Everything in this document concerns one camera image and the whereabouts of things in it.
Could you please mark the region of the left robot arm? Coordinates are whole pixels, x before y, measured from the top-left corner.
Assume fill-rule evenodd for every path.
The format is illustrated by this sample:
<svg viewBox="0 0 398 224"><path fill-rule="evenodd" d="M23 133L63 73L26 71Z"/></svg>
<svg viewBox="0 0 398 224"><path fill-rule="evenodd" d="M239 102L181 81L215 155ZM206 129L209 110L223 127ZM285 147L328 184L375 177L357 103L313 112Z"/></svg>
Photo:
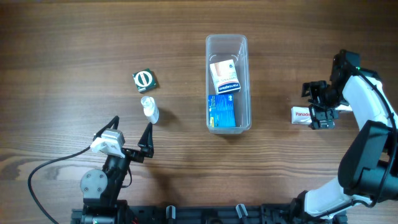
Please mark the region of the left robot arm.
<svg viewBox="0 0 398 224"><path fill-rule="evenodd" d="M72 223L138 223L126 200L118 199L127 175L131 175L130 163L144 162L154 155L153 124L148 123L137 146L139 150L125 148L123 132L118 129L119 117L115 116L93 137L89 146L94 152L107 155L101 169L89 170L81 178L83 209L74 210Z"/></svg>

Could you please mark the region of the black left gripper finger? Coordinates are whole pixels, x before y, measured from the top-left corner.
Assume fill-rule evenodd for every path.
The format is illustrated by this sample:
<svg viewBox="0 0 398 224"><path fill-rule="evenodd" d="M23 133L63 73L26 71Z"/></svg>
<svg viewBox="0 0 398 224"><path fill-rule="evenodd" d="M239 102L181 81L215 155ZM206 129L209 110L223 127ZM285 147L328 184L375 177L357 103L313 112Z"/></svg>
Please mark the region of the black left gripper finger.
<svg viewBox="0 0 398 224"><path fill-rule="evenodd" d="M153 132L153 124L148 123L139 142L137 143L137 145L141 149L143 149L143 148L153 149L154 148L152 132Z"/></svg>
<svg viewBox="0 0 398 224"><path fill-rule="evenodd" d="M117 129L119 126L119 116L115 116L107 125L101 128L97 133L94 134L93 140L100 137L106 129Z"/></svg>

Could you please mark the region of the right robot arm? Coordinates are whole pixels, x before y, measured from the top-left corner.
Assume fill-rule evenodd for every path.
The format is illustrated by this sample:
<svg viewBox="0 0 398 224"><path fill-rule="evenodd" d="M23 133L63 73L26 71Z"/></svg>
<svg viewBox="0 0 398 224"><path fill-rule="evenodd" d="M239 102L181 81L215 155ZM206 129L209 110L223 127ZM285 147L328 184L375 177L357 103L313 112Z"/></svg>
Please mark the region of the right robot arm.
<svg viewBox="0 0 398 224"><path fill-rule="evenodd" d="M357 205L373 208L397 200L397 113L374 70L361 66L360 55L341 49L334 57L329 81L307 82L302 96L309 102L310 127L332 129L338 107L351 108L359 133L343 156L337 176L318 189L294 198L286 217L294 222L336 222Z"/></svg>

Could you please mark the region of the blue and yellow box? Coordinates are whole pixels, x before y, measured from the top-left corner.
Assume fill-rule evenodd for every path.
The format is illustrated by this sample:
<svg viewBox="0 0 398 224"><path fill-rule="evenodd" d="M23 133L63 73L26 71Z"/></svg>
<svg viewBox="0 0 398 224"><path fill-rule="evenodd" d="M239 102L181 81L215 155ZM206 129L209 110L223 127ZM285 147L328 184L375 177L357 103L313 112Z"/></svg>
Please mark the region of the blue and yellow box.
<svg viewBox="0 0 398 224"><path fill-rule="evenodd" d="M234 95L208 95L208 115L212 128L235 127Z"/></svg>

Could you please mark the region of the white Hansaplast plaster box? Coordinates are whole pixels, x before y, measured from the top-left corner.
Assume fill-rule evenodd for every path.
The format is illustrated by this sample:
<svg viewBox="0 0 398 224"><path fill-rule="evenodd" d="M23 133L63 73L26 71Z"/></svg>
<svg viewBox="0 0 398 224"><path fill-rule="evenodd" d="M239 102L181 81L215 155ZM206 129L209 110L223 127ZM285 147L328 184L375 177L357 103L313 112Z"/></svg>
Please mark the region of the white Hansaplast plaster box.
<svg viewBox="0 0 398 224"><path fill-rule="evenodd" d="M241 89L233 59L210 64L217 95L239 92Z"/></svg>

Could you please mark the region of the white Panadol box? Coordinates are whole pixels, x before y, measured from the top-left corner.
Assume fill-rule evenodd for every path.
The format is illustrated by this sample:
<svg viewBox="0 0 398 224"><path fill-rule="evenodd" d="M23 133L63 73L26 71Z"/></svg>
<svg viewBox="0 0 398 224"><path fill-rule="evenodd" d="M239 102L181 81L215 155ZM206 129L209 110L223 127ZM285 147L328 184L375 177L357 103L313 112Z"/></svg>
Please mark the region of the white Panadol box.
<svg viewBox="0 0 398 224"><path fill-rule="evenodd" d="M350 106L339 105L335 108L338 112L352 112L352 108ZM312 123L310 117L310 111L307 107L299 107L293 106L291 108L291 123L292 124L302 124L302 125L309 125Z"/></svg>

